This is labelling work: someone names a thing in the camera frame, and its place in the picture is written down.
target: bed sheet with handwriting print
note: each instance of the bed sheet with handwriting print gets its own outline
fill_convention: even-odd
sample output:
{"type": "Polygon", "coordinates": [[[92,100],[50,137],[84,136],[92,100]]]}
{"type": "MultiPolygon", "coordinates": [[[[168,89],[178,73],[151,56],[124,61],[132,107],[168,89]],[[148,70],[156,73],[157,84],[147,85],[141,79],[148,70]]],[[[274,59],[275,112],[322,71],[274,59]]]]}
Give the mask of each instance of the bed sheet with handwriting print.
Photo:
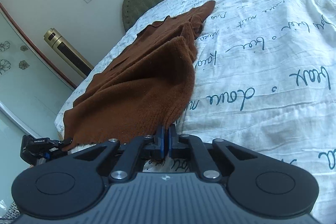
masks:
{"type": "MultiPolygon", "coordinates": [[[[93,75],[145,26],[207,1],[165,0],[146,12],[65,103],[58,131],[63,134],[64,111],[93,75]]],[[[215,1],[195,41],[194,93],[176,122],[178,132],[204,142],[224,138],[308,170],[320,186],[312,214],[335,223],[336,0],[215,1]]],[[[169,168],[148,163],[146,169],[169,168]]]]}

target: mattress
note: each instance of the mattress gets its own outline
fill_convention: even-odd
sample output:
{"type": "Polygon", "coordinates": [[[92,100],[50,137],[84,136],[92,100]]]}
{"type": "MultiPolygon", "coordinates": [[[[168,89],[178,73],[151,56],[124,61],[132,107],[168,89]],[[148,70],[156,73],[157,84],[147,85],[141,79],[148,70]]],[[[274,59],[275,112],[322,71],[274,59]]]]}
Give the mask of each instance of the mattress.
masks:
{"type": "MultiPolygon", "coordinates": [[[[165,0],[146,12],[66,101],[63,115],[145,26],[208,0],[165,0]]],[[[312,215],[336,222],[336,0],[215,0],[195,41],[192,98],[178,133],[223,138],[312,173],[320,195],[312,215]]],[[[77,147],[73,152],[82,149],[77,147]]],[[[187,171],[167,159],[146,171],[187,171]]]]}

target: ribbed grey plate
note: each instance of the ribbed grey plate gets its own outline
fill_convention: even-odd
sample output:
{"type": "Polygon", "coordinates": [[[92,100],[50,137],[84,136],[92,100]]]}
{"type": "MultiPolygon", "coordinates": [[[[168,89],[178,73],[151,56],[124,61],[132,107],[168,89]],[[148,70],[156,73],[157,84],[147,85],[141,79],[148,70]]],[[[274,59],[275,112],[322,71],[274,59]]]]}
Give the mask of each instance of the ribbed grey plate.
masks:
{"type": "Polygon", "coordinates": [[[15,222],[40,223],[318,224],[310,215],[275,220],[247,213],[229,199],[219,184],[203,182],[195,173],[138,173],[129,183],[113,185],[96,207],[79,216],[41,220],[22,215],[15,222]]]}

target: bed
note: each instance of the bed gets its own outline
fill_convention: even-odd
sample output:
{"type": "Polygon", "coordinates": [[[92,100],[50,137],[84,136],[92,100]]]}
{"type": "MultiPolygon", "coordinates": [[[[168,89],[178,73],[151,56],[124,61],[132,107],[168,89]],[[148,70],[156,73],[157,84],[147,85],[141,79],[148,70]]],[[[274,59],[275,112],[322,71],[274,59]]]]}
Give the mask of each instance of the bed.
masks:
{"type": "MultiPolygon", "coordinates": [[[[206,1],[125,0],[127,33],[60,110],[55,120],[60,134],[64,135],[64,112],[137,33],[155,20],[206,1]]],[[[178,133],[197,135],[204,142],[224,138],[309,171],[320,187],[312,215],[323,224],[334,224],[336,0],[215,1],[195,41],[194,92],[176,121],[178,133]]],[[[144,171],[188,168],[166,159],[162,164],[148,162],[144,171]]]]}

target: silver screw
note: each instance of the silver screw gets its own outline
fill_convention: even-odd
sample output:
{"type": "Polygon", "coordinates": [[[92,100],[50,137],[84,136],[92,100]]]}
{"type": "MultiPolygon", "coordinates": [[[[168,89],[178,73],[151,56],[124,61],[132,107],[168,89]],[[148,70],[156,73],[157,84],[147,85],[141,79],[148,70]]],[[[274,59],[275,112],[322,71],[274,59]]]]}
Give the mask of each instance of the silver screw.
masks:
{"type": "Polygon", "coordinates": [[[219,172],[215,170],[207,170],[203,173],[203,175],[208,179],[216,179],[219,177],[219,172]]]}
{"type": "Polygon", "coordinates": [[[114,171],[111,173],[111,177],[114,179],[124,179],[125,177],[127,177],[127,173],[125,171],[114,171]]]}

